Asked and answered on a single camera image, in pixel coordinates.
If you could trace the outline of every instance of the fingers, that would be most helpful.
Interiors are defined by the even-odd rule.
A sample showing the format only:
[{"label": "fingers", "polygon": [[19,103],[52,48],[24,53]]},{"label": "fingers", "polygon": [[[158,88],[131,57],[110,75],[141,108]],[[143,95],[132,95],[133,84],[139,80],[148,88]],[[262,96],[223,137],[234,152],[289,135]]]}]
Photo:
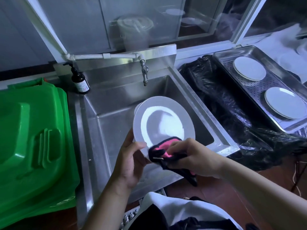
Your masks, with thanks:
[{"label": "fingers", "polygon": [[132,128],[130,128],[130,130],[129,130],[129,132],[128,132],[128,134],[127,134],[127,136],[126,136],[126,138],[125,138],[125,140],[122,144],[122,147],[128,147],[132,143],[133,138],[134,138],[133,130],[132,130]]},{"label": "fingers", "polygon": [[188,140],[172,142],[171,146],[167,149],[167,153],[174,154],[176,152],[186,151],[188,143]]},{"label": "fingers", "polygon": [[185,157],[176,162],[172,162],[167,165],[170,169],[189,169],[190,168],[190,158]]},{"label": "fingers", "polygon": [[133,155],[137,150],[145,148],[147,143],[145,142],[133,142],[125,149],[125,154]]}]

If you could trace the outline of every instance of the bottle label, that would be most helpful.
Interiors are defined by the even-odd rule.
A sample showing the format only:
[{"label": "bottle label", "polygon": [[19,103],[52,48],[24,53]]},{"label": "bottle label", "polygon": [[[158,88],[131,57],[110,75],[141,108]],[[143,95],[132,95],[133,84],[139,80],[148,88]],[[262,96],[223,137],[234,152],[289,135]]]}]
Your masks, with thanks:
[{"label": "bottle label", "polygon": [[86,92],[90,89],[90,86],[87,84],[85,80],[79,83],[75,83],[75,86],[77,87],[77,90],[79,92]]}]

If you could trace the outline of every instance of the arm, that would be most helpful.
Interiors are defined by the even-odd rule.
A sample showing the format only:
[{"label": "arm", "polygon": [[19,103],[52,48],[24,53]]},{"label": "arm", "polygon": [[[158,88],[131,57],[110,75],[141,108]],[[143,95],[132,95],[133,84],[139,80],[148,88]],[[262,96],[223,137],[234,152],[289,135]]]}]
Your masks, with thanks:
[{"label": "arm", "polygon": [[306,229],[307,200],[193,139],[174,142],[167,152],[183,150],[188,157],[169,165],[170,168],[186,168],[201,176],[227,180],[275,229]]},{"label": "arm", "polygon": [[144,142],[134,142],[133,132],[129,131],[116,160],[114,171],[90,210],[83,230],[118,230],[122,221],[131,190],[140,180],[147,164],[139,151]]}]

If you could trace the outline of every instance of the hand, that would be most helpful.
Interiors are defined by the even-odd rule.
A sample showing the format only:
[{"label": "hand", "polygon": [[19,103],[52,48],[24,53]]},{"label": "hand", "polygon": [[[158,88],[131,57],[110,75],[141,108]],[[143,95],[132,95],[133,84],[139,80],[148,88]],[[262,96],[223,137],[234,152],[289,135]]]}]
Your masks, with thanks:
[{"label": "hand", "polygon": [[151,163],[147,160],[140,149],[146,147],[145,142],[132,142],[134,136],[130,129],[124,143],[122,144],[114,171],[110,180],[116,180],[124,188],[133,189],[139,182],[145,165]]},{"label": "hand", "polygon": [[220,178],[221,167],[227,158],[191,138],[173,142],[167,153],[174,154],[181,151],[185,151],[188,156],[169,164],[170,169],[188,169],[201,176]]}]

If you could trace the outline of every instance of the right hand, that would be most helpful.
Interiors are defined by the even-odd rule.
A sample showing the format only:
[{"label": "right hand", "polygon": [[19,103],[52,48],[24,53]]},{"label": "right hand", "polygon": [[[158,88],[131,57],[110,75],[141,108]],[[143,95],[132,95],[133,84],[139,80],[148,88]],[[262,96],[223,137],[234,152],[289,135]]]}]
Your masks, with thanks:
[{"label": "right hand", "polygon": [[174,154],[182,151],[185,151],[188,156],[168,164],[170,169],[188,169],[200,176],[221,177],[221,169],[227,158],[211,151],[191,138],[173,142],[167,153]]}]

